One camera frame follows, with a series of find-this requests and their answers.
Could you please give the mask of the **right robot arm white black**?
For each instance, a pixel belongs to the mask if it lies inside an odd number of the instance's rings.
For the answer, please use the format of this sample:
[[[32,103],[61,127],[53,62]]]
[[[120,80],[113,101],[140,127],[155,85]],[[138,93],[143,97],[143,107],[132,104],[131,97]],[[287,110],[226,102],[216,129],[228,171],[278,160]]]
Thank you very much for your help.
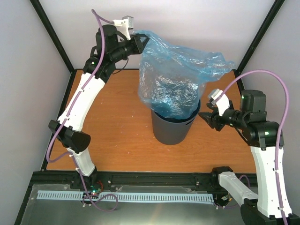
[[[241,93],[240,109],[215,89],[209,96],[207,106],[212,112],[201,112],[199,116],[216,131],[228,125],[235,128],[252,152],[257,177],[258,193],[255,194],[242,183],[228,166],[212,170],[214,183],[224,188],[237,202],[246,225],[298,225],[300,218],[292,213],[287,200],[285,185],[276,181],[283,177],[283,145],[276,149],[279,124],[266,119],[266,95],[259,90],[244,90]]]

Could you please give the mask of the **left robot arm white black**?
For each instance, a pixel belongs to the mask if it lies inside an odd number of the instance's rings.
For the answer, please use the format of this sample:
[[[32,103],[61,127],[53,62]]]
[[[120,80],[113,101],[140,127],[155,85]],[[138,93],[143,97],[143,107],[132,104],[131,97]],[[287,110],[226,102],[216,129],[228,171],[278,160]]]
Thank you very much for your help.
[[[61,116],[48,124],[53,133],[49,145],[52,146],[55,140],[61,142],[66,154],[74,160],[75,169],[81,173],[81,183],[86,188],[94,188],[98,182],[97,168],[89,153],[91,136],[82,131],[87,113],[114,73],[116,63],[141,54],[148,41],[145,34],[129,34],[128,30],[119,31],[109,24],[101,26],[74,95]]]

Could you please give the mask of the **blue plastic trash bag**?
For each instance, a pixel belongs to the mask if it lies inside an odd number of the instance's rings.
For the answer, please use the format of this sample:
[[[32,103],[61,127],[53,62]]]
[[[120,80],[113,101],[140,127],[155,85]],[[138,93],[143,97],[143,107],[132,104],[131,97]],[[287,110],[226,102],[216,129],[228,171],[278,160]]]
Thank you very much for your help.
[[[148,30],[134,33],[149,38],[139,64],[139,99],[165,118],[190,117],[206,84],[218,81],[235,66],[220,52],[172,45]]]

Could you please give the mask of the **dark grey trash bin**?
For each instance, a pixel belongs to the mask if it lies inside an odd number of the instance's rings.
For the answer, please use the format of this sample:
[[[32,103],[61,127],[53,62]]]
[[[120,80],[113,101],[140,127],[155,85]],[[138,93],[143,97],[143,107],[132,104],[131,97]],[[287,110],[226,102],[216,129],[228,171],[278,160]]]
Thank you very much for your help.
[[[201,101],[191,116],[186,119],[172,119],[162,117],[151,110],[152,131],[154,137],[165,145],[176,145],[182,142],[187,136],[201,107]]]

